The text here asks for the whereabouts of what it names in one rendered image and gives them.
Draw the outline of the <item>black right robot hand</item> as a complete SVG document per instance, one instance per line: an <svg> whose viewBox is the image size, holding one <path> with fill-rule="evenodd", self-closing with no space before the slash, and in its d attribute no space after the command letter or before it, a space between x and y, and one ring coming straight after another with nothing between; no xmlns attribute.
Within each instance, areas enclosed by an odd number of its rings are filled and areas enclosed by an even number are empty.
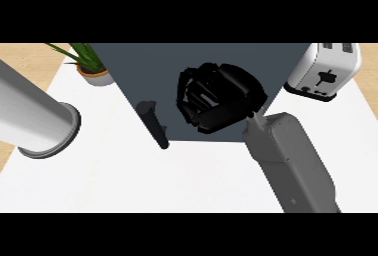
<svg viewBox="0 0 378 256"><path fill-rule="evenodd" d="M200 133L212 134L253 118L266 101L263 85L241 67L204 63L181 72L176 106Z"/></svg>

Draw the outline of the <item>dark grey cabinet door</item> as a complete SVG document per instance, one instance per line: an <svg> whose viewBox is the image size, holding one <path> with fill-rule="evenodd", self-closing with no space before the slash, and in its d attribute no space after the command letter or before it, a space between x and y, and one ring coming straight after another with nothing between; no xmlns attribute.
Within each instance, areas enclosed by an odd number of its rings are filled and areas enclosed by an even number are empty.
<svg viewBox="0 0 378 256"><path fill-rule="evenodd" d="M309 48L306 43L95 43L95 52L133 105L156 101L172 141L240 142L246 119L212 134L198 132L176 106L181 72L204 63L241 67L260 81L268 101L281 91Z"/></svg>

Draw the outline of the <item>white toaster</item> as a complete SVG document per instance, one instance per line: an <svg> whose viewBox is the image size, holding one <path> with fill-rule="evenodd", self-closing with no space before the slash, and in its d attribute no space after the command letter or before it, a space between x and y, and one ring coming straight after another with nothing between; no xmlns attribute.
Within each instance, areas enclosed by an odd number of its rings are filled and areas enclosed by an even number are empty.
<svg viewBox="0 0 378 256"><path fill-rule="evenodd" d="M359 43L312 43L284 88L296 95L330 102L361 66Z"/></svg>

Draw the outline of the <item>potted green plant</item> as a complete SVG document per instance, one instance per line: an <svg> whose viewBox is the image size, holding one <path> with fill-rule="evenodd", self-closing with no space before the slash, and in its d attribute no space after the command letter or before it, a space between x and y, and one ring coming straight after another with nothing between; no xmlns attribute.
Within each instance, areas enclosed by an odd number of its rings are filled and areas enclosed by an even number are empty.
<svg viewBox="0 0 378 256"><path fill-rule="evenodd" d="M70 65L77 67L77 72L88 81L88 83L96 87L108 86L114 83L114 78L105 67L105 64L91 46L89 43L71 43L70 46L74 49L76 54L71 54L58 45L48 43L48 46L67 57L73 59Z"/></svg>

